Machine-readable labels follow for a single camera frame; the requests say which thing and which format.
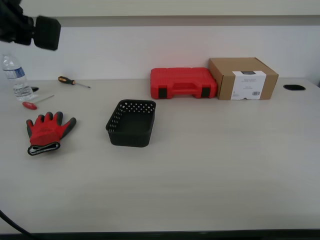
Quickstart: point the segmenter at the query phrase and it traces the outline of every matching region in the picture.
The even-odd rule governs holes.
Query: black camera
[[[23,15],[21,0],[0,0],[0,41],[30,45],[42,49],[57,50],[61,25],[58,20],[38,16],[35,26],[32,17]]]

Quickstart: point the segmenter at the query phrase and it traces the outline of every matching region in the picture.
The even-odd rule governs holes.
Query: red screwdriver
[[[36,101],[36,102],[34,102],[34,103],[24,101],[24,102],[22,103],[22,105],[23,105],[25,108],[27,108],[27,109],[36,110],[36,109],[37,109],[37,106],[35,105],[36,103],[39,103],[39,102],[42,102],[42,101],[47,100],[47,99],[49,99],[49,98],[52,98],[53,96],[54,96],[54,95],[48,96],[48,97],[46,97],[46,98],[44,98],[44,99],[42,99],[42,100],[40,100],[40,101]]]

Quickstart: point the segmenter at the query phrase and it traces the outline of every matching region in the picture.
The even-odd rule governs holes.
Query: red handle
[[[172,86],[172,93],[176,95],[192,95],[197,93],[197,86],[192,82],[175,83]]]
[[[24,101],[22,103],[22,105],[27,109],[31,109],[31,110],[36,110],[37,109],[37,106],[34,103],[31,103],[31,102]]]

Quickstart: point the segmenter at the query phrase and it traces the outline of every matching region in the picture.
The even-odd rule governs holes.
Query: screwdriver shaft
[[[75,84],[80,85],[80,86],[82,86],[82,87],[89,88],[89,89],[91,88],[90,86],[86,86],[86,85],[83,85],[83,84],[81,84],[81,83],[77,83],[77,82],[76,82]]]
[[[37,103],[40,103],[40,102],[42,102],[42,101],[44,101],[44,100],[47,100],[47,99],[49,99],[49,98],[52,98],[54,95],[51,95],[51,96],[48,96],[48,97],[46,97],[46,98],[44,98],[44,99],[41,99],[41,100],[39,100],[39,101],[36,101],[36,102],[34,102],[34,104],[37,104]]]

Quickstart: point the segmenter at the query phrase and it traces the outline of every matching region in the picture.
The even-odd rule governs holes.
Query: red plastic toolbox
[[[218,85],[205,67],[154,68],[151,70],[151,97],[172,99],[174,95],[213,98]]]

